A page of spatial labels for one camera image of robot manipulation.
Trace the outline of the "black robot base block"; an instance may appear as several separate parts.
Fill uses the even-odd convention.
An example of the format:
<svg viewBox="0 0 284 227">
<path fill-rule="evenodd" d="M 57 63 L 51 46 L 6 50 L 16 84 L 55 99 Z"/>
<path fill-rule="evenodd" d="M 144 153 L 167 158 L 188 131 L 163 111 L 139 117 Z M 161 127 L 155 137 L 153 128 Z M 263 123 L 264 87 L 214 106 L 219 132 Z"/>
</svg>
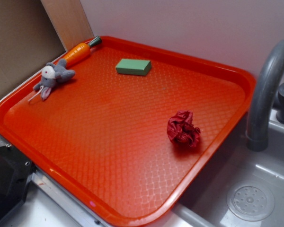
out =
<svg viewBox="0 0 284 227">
<path fill-rule="evenodd" d="M 25 203 L 33 170 L 33 162 L 16 147 L 0 147 L 0 223 Z"/>
</svg>

